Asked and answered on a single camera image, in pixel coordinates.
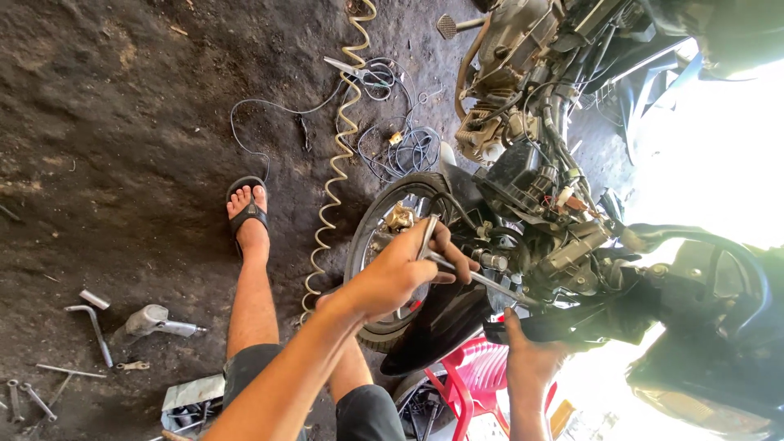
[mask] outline front wheel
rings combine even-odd
[[[372,240],[375,233],[387,228],[384,217],[395,204],[402,202],[403,206],[413,208],[418,217],[424,217],[430,212],[430,200],[441,192],[449,193],[449,188],[444,176],[435,172],[412,173],[387,187],[365,212],[351,239],[343,283],[348,283],[378,255]],[[441,219],[448,223],[448,210],[443,203],[432,211],[440,213]],[[376,323],[365,325],[359,331],[359,341],[374,351],[388,353],[416,316],[417,307],[429,290],[427,285],[420,286],[406,306]]]

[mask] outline hand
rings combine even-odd
[[[535,343],[523,334],[520,319],[511,308],[504,313],[504,326],[509,336],[506,359],[506,381],[510,398],[531,397],[526,407],[543,411],[544,398],[555,374],[561,370],[572,350],[562,341]]]
[[[402,307],[417,286],[426,282],[452,283],[471,281],[469,270],[477,271],[479,264],[472,261],[455,244],[451,234],[441,222],[433,231],[430,248],[455,265],[456,275],[439,272],[435,262],[416,260],[419,246],[427,227],[427,219],[395,237],[392,242],[364,270],[357,274],[342,290],[352,297],[354,308],[367,323],[391,314]]]

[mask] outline sandal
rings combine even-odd
[[[253,196],[253,188],[256,185],[261,185],[261,187],[264,189],[264,195],[269,202],[270,196],[267,192],[267,186],[260,177],[246,176],[237,179],[232,185],[229,186],[229,189],[226,192],[226,203],[231,202],[231,195],[236,194],[237,190],[243,188],[245,185],[251,188],[250,202],[247,206],[245,206],[244,209],[242,209],[241,212],[237,213],[237,216],[234,216],[229,220],[229,226],[231,227],[231,237],[234,239],[234,243],[237,245],[237,252],[239,253],[240,258],[242,258],[242,248],[240,247],[240,243],[237,242],[237,231],[246,220],[251,218],[258,219],[269,231],[269,228],[267,227],[267,213],[262,210],[261,207],[256,205],[256,200]]]

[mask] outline dirt ground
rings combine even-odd
[[[149,439],[159,433],[169,386],[221,371],[240,268],[223,198],[228,184],[265,166],[233,141],[229,110],[247,97],[313,107],[336,84],[321,58],[343,59],[340,46],[361,41],[347,22],[356,12],[350,1],[189,3],[10,0],[0,11],[0,204],[21,219],[0,213],[0,380],[30,382],[47,400],[65,374],[36,363],[108,375],[76,377],[41,439]],[[445,42],[433,23],[442,13],[477,13],[468,0],[378,7],[366,24],[371,47],[360,54],[398,60],[419,90],[443,87],[415,119],[451,140],[457,66],[474,36]],[[358,107],[348,113],[366,127],[405,106],[365,98]],[[337,152],[335,110],[328,104],[306,117],[311,151],[292,115],[254,106],[238,114],[242,140],[271,158],[269,273],[283,341],[301,312],[316,212],[327,202],[322,186],[334,176],[327,161]],[[629,167],[613,128],[591,115],[573,118],[570,138],[586,140],[577,159],[600,191],[600,174],[622,183]],[[383,188],[361,162],[343,164],[350,180],[332,187],[343,205],[327,214],[337,229],[325,235],[334,248],[319,257],[328,270],[315,283],[321,288],[341,280],[350,237]],[[86,314],[63,311],[80,303],[84,288],[111,299],[99,313],[104,333],[150,303],[209,331],[154,333],[113,353],[116,363],[144,360],[149,370],[107,371]],[[8,403],[5,392],[0,401]],[[38,408],[22,402],[37,421]],[[0,438],[26,439],[0,414]],[[333,414],[322,393],[308,421],[311,439],[334,439]]]

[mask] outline black shorts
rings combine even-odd
[[[283,347],[257,344],[242,349],[223,368],[223,408],[231,404]],[[405,441],[403,426],[390,395],[380,386],[365,385],[349,392],[335,406],[337,441]],[[305,431],[298,441],[307,441]]]

